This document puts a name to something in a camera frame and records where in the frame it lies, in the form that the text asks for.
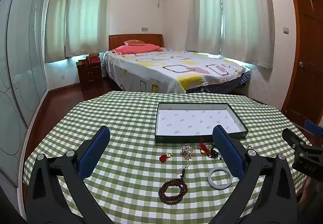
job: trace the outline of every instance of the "pink pillow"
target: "pink pillow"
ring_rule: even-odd
[[[146,44],[144,46],[119,46],[118,48],[112,50],[115,54],[124,55],[124,54],[139,54],[147,53],[153,51],[163,51],[159,46],[153,44]]]

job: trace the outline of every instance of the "table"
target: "table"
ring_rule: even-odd
[[[24,182],[28,184],[38,154],[62,156],[77,149],[94,136],[102,125],[111,130],[111,141],[93,174],[84,182],[93,197],[115,223],[209,223],[238,183],[234,178],[225,190],[214,190],[207,175],[215,166],[225,166],[200,154],[193,146],[193,159],[186,170],[188,193],[181,203],[168,206],[160,202],[162,184],[179,177],[175,171],[185,165],[180,144],[155,144],[155,116],[159,102],[229,103],[249,129],[243,145],[252,145],[262,156],[283,153],[291,166],[293,150],[282,139],[283,129],[290,128],[306,141],[303,134],[276,108],[259,104],[245,96],[221,94],[155,94],[110,92],[79,103],[39,144],[25,162]],[[164,164],[159,156],[173,153]],[[291,168],[296,191],[305,176]],[[213,178],[225,183],[225,176]],[[72,212],[79,214],[62,177],[60,184]],[[260,177],[244,211],[251,211],[264,177]],[[170,190],[176,195],[177,188]]]

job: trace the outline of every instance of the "wooden floor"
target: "wooden floor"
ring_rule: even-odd
[[[25,153],[25,161],[47,134],[78,103],[99,97],[110,91],[120,90],[114,81],[105,78],[103,79],[103,87],[95,87],[86,91],[81,91],[80,84],[49,91],[31,130]],[[27,185],[23,184],[24,202],[27,190]]]

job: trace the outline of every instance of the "blue rubber pad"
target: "blue rubber pad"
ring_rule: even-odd
[[[213,142],[219,150],[231,174],[239,180],[244,178],[243,159],[219,126],[213,129]]]
[[[84,153],[79,163],[79,173],[80,179],[85,179],[90,177],[96,164],[101,158],[105,148],[110,142],[110,130],[104,127],[101,132],[96,136],[95,140]]]
[[[323,135],[323,127],[316,125],[310,120],[305,121],[304,128],[311,132],[314,136],[322,137]]]

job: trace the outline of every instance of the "sliding glass door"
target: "sliding glass door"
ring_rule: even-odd
[[[0,0],[0,176],[12,187],[18,186],[26,133],[46,92],[43,2]]]

